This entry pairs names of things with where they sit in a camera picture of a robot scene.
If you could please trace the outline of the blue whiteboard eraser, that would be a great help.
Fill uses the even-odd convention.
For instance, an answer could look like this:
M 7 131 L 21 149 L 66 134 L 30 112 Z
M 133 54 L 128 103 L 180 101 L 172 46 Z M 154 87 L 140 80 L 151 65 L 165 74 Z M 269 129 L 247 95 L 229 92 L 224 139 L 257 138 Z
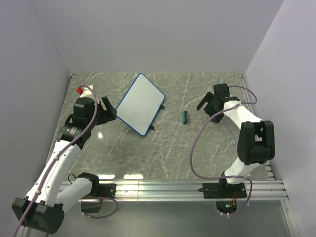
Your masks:
M 182 112 L 182 123 L 186 124 L 188 121 L 188 112 L 187 111 L 183 111 Z

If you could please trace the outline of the blue framed whiteboard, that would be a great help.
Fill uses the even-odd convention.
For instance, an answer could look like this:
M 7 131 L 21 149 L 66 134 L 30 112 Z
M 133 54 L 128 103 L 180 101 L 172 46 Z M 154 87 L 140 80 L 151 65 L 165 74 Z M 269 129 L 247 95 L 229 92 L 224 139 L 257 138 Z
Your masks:
M 116 107 L 117 117 L 141 136 L 146 136 L 165 94 L 143 73 L 139 73 Z

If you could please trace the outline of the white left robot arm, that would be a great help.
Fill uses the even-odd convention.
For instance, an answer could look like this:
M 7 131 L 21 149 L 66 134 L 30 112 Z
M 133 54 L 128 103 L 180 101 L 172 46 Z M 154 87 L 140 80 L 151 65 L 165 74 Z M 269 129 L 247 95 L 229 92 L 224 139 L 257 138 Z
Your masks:
M 102 190 L 97 175 L 86 172 L 79 174 L 63 191 L 59 188 L 92 129 L 115 120 L 116 113 L 107 97 L 102 97 L 97 105 L 90 97 L 76 100 L 73 113 L 59 130 L 53 153 L 39 179 L 24 198 L 17 197 L 12 204 L 22 226 L 52 235 L 61 227 L 68 210 L 81 198 L 114 197 L 109 188 Z

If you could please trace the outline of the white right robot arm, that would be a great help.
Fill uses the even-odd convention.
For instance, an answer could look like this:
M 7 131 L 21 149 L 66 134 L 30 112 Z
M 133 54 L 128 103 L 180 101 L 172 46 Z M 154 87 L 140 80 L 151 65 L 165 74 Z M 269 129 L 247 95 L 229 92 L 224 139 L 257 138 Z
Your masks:
M 230 118 L 239 129 L 237 158 L 217 183 L 204 183 L 200 189 L 204 198 L 246 198 L 244 181 L 259 165 L 275 157 L 274 124 L 262 120 L 246 108 L 247 103 L 230 94 L 230 87 L 216 84 L 197 105 L 204 109 L 210 121 L 219 123 Z

